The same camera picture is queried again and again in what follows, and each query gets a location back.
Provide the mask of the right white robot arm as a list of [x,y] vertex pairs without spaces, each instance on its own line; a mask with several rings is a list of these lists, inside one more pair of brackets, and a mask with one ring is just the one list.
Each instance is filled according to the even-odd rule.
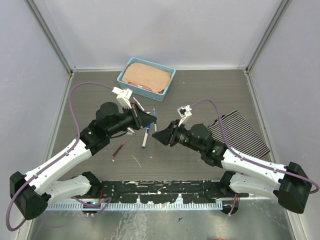
[[178,120],[152,134],[164,146],[181,144],[201,155],[212,167],[226,170],[220,192],[225,197],[248,193],[273,199],[285,209],[302,214],[311,193],[312,184],[303,168],[294,162],[288,165],[266,162],[243,154],[215,140],[201,123],[185,129]]

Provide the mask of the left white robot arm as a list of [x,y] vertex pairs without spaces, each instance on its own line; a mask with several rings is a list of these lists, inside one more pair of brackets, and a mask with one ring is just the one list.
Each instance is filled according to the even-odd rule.
[[93,199],[100,194],[101,182],[90,171],[70,180],[58,179],[106,147],[112,138],[124,135],[128,128],[140,130],[157,119],[135,103],[122,110],[119,112],[114,102],[102,104],[95,119],[64,150],[25,174],[17,171],[10,176],[9,195],[26,220],[38,217],[61,200],[76,196]]

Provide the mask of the blue gel pen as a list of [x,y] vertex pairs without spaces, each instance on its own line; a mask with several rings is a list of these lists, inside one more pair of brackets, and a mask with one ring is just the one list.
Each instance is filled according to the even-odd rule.
[[154,132],[156,133],[158,131],[158,126],[157,126],[157,114],[155,108],[153,108],[153,116],[156,118],[154,121]]

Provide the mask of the white marker blue print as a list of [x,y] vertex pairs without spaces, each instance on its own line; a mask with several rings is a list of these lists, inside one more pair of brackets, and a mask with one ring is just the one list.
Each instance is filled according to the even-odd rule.
[[144,134],[143,141],[142,141],[142,146],[141,146],[143,149],[146,147],[146,143],[147,143],[150,127],[151,127],[151,125],[149,124],[145,129],[145,134]]

